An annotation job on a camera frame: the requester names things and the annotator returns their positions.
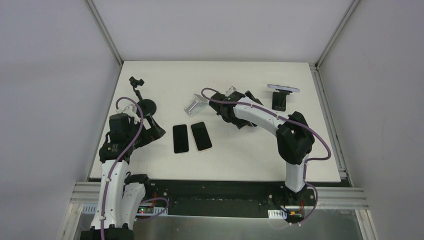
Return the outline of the lavender phone black screen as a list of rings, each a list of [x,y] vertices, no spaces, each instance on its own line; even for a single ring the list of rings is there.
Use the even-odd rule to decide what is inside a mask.
[[[172,127],[173,152],[175,154],[187,153],[189,151],[188,127],[186,124],[174,125]]]

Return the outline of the black round-base phone stand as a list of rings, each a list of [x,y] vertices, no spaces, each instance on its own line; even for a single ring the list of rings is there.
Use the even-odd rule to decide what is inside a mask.
[[[132,86],[133,92],[138,98],[138,105],[141,107],[143,114],[153,116],[157,111],[156,103],[151,99],[143,98],[141,92],[137,89],[137,87],[142,87],[145,84],[145,81],[131,76],[129,78],[129,82]]]

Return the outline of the white folding phone stand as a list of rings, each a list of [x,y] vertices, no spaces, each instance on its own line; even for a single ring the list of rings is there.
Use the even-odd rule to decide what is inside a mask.
[[[194,100],[184,108],[184,112],[189,117],[194,117],[208,106],[209,101],[200,94],[194,94]]]

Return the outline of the cream phone black screen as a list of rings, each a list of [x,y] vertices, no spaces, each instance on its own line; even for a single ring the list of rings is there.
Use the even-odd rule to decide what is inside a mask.
[[[196,149],[199,152],[212,148],[213,145],[206,124],[203,121],[192,124],[190,128],[192,131]]]

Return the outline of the lavender phone seen edge-on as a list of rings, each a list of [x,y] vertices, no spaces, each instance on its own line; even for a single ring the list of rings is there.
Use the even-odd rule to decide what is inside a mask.
[[[287,92],[292,92],[292,93],[299,93],[300,89],[296,88],[296,87],[290,87],[290,86],[283,86],[283,85],[278,85],[278,84],[267,84],[267,87],[270,89],[274,89],[277,91],[287,91]]]

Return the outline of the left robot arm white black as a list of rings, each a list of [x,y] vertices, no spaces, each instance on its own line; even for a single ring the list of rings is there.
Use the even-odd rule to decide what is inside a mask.
[[[89,230],[82,240],[133,240],[133,226],[141,202],[152,198],[153,189],[146,174],[131,174],[130,157],[135,149],[165,135],[148,114],[118,113],[109,118],[109,131],[99,150],[101,182],[98,203]]]

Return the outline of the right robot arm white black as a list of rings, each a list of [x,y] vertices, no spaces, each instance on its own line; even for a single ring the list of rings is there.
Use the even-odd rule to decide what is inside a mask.
[[[216,92],[208,100],[208,105],[225,122],[235,125],[238,129],[251,125],[261,127],[275,136],[278,154],[286,163],[284,200],[290,205],[302,201],[303,190],[306,188],[305,161],[315,143],[313,134],[296,124],[307,126],[304,116],[295,111],[280,119],[277,112],[263,106],[250,91],[233,91],[227,95]]]

